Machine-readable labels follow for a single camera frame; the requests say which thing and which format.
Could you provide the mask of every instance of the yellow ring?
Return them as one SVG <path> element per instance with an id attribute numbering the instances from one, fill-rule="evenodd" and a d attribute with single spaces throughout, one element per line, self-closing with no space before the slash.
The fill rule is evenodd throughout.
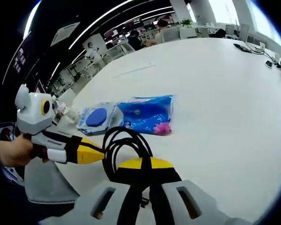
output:
<path id="1" fill-rule="evenodd" d="M 44 106 L 45 106 L 46 102 L 49 102 L 49 100 L 45 99 L 42 103 L 42 108 L 41 108 L 42 115 L 46 115 L 48 113 L 48 112 L 44 112 Z"/>

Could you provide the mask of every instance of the coiled black cable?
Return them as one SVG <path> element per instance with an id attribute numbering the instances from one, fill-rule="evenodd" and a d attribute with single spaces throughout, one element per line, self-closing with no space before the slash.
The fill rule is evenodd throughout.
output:
<path id="1" fill-rule="evenodd" d="M 114 140 L 117 135 L 126 132 L 131 137 Z M 116 181 L 115 172 L 117 170 L 116 158 L 118 151 L 124 145 L 132 147 L 140 158 L 150 158 L 153 156 L 150 146 L 145 138 L 137 131 L 125 127 L 113 127 L 104 136 L 102 150 L 105 158 L 102 160 L 104 170 L 110 181 Z"/>

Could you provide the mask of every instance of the white table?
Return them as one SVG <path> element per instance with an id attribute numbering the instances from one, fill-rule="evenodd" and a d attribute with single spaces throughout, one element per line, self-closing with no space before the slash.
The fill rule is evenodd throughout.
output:
<path id="1" fill-rule="evenodd" d="M 233 43 L 241 44 L 195 38 L 131 53 L 101 70 L 74 103 L 176 94 L 172 134 L 144 135 L 154 156 L 172 162 L 228 216 L 254 222 L 281 190 L 281 72 Z M 103 136 L 91 140 L 101 145 Z M 124 149 L 118 158 L 131 156 Z M 107 179 L 101 162 L 58 167 L 79 194 Z"/>

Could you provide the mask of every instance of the potted plant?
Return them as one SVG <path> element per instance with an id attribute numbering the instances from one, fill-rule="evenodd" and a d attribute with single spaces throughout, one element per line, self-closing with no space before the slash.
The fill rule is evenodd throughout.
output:
<path id="1" fill-rule="evenodd" d="M 184 19 L 180 23 L 183 27 L 192 27 L 192 21 L 189 19 Z"/>

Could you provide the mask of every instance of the blue sponge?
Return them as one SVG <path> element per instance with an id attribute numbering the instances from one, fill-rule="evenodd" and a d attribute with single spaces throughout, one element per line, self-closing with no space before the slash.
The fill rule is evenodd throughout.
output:
<path id="1" fill-rule="evenodd" d="M 88 127 L 98 127 L 105 122 L 106 118 L 107 110 L 105 108 L 97 108 L 89 115 L 85 123 Z"/>

